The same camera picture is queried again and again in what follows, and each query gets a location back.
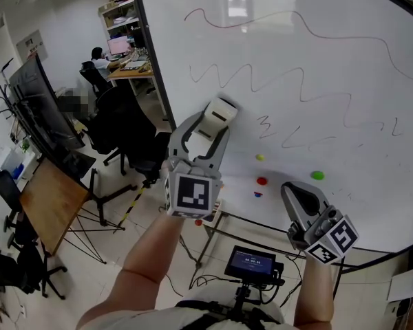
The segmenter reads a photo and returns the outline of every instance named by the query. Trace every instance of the box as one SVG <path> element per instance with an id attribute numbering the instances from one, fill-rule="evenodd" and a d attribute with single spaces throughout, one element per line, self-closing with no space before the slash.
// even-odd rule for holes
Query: box
<path id="1" fill-rule="evenodd" d="M 99 13 L 104 13 L 105 11 L 107 11 L 110 8 L 114 8 L 116 6 L 114 1 L 110 1 L 109 3 L 106 3 L 105 5 L 101 6 L 98 11 Z"/>
<path id="2" fill-rule="evenodd" d="M 104 16 L 104 21 L 107 28 L 110 28 L 114 25 L 113 18 L 111 18 L 110 16 Z"/>

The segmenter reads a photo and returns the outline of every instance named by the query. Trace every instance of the strap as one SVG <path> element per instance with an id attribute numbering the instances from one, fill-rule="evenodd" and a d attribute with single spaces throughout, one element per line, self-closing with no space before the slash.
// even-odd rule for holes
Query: strap
<path id="1" fill-rule="evenodd" d="M 204 302 L 203 300 L 181 300 L 175 307 L 193 308 L 200 311 L 221 310 L 218 302 Z"/>
<path id="2" fill-rule="evenodd" d="M 204 314 L 202 317 L 192 322 L 191 324 L 188 324 L 187 326 L 183 327 L 183 330 L 205 330 L 217 322 L 229 319 L 228 316 L 222 313 L 223 307 L 220 306 L 218 302 L 204 302 L 201 300 L 182 300 L 176 305 L 176 307 L 199 309 L 201 311 L 210 312 L 208 314 Z M 264 330 L 264 326 L 261 324 L 260 320 L 279 324 L 278 321 L 276 321 L 275 319 L 273 319 L 257 307 L 254 307 L 251 312 L 243 311 L 242 319 L 232 320 L 236 322 L 242 322 L 250 330 Z"/>
<path id="3" fill-rule="evenodd" d="M 205 330 L 220 321 L 222 321 L 222 319 L 215 318 L 208 313 L 193 321 L 191 324 L 184 326 L 181 330 Z"/>

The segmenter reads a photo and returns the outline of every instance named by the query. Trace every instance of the black office chair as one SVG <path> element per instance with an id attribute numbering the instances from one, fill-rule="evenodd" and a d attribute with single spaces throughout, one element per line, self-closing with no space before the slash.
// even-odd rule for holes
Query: black office chair
<path id="1" fill-rule="evenodd" d="M 20 254 L 17 257 L 17 264 L 25 271 L 27 275 L 27 284 L 33 287 L 37 291 L 40 291 L 41 283 L 41 295 L 44 298 L 48 297 L 46 293 L 46 283 L 54 290 L 55 294 L 62 300 L 66 297 L 60 294 L 55 288 L 54 284 L 50 280 L 51 275 L 62 271 L 67 272 L 66 267 L 55 267 L 54 269 L 47 270 L 47 258 L 49 253 L 46 251 L 44 244 L 41 244 L 43 248 L 44 259 L 41 259 L 39 251 L 34 243 L 28 243 L 20 248 Z"/>
<path id="2" fill-rule="evenodd" d="M 134 97 L 119 88 L 106 91 L 97 101 L 96 108 L 100 121 L 105 123 L 103 133 L 118 148 L 104 160 L 104 165 L 117 155 L 121 155 L 121 173 L 124 171 L 124 156 L 129 166 L 142 173 L 148 184 L 159 178 L 159 170 L 167 154 L 170 133 L 156 135 L 156 127 L 144 114 Z"/>
<path id="3" fill-rule="evenodd" d="M 14 243 L 24 245 L 28 242 L 35 241 L 38 236 L 21 206 L 20 190 L 10 173 L 6 170 L 0 170 L 0 196 L 11 209 L 10 215 L 5 217 L 3 230 L 6 232 L 8 228 L 15 229 L 15 232 L 8 240 L 8 247 L 11 245 L 15 246 Z"/>
<path id="4" fill-rule="evenodd" d="M 81 65 L 80 75 L 92 85 L 92 89 L 97 98 L 102 96 L 108 89 L 112 88 L 112 84 L 107 82 L 104 77 L 101 76 L 92 61 L 86 61 Z"/>
<path id="5" fill-rule="evenodd" d="M 50 280 L 51 275 L 60 270 L 66 272 L 65 267 L 56 267 L 47 270 L 47 252 L 44 261 L 41 259 L 35 244 L 28 243 L 19 248 L 17 261 L 9 256 L 0 254 L 0 291 L 4 292 L 4 286 L 18 287 L 26 294 L 32 294 L 35 290 L 40 291 L 43 297 L 47 298 L 46 283 L 54 290 L 55 294 L 62 300 L 65 297 L 59 294 L 54 284 Z"/>

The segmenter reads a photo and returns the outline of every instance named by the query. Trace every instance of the white shirt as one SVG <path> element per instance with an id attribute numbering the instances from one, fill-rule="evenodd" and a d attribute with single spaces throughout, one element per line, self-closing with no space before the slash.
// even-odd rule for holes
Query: white shirt
<path id="1" fill-rule="evenodd" d="M 104 77 L 105 80 L 108 80 L 107 77 L 110 75 L 110 71 L 108 70 L 110 61 L 106 60 L 105 58 L 99 58 L 97 60 L 93 58 L 92 62 L 94 63 L 95 68 L 99 71 L 101 76 Z"/>
<path id="2" fill-rule="evenodd" d="M 191 294 L 184 297 L 184 300 L 203 300 L 204 302 L 218 301 L 221 305 L 233 306 L 236 284 L 216 283 L 215 285 L 208 284 L 200 289 L 192 290 Z M 250 295 L 250 299 L 258 297 L 258 291 Z M 244 303 L 244 309 L 249 310 L 254 307 L 249 303 Z M 284 322 L 283 315 L 279 307 L 274 303 L 262 305 L 262 311 L 270 315 L 280 323 Z M 179 330 L 188 324 L 191 324 L 198 318 L 201 318 L 208 311 L 190 308 L 168 308 L 163 310 L 149 311 L 115 311 L 97 317 L 87 323 L 81 330 L 132 330 L 132 329 L 147 329 L 147 330 Z M 297 330 L 287 324 L 275 324 L 274 322 L 261 322 L 265 330 Z M 209 330 L 247 330 L 246 325 L 231 320 L 218 322 Z"/>

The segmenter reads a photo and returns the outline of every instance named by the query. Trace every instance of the person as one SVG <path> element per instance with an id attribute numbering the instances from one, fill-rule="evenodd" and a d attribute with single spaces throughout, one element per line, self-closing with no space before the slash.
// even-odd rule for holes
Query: person
<path id="1" fill-rule="evenodd" d="M 131 56 L 127 55 L 126 57 L 117 60 L 117 61 L 108 61 L 105 58 L 103 49 L 100 47 L 94 47 L 92 50 L 92 59 L 95 68 L 99 71 L 100 75 L 108 81 L 108 76 L 110 75 L 110 69 L 116 69 L 122 65 L 127 64 L 130 61 Z"/>
<path id="2" fill-rule="evenodd" d="M 184 219 L 162 213 L 141 236 L 127 255 L 123 268 L 107 300 L 87 311 L 77 324 L 77 330 L 132 330 L 132 329 L 248 329 L 241 322 L 223 320 L 211 327 L 198 323 L 209 311 L 188 307 L 155 310 L 159 286 L 169 270 L 179 241 Z M 211 281 L 207 286 L 192 289 L 185 299 L 233 306 L 237 284 Z M 255 305 L 244 303 L 244 308 Z M 260 307 L 272 322 L 261 322 L 262 328 L 331 330 L 334 312 L 330 266 L 309 257 L 295 310 L 294 327 L 284 324 L 279 307 L 271 302 Z"/>

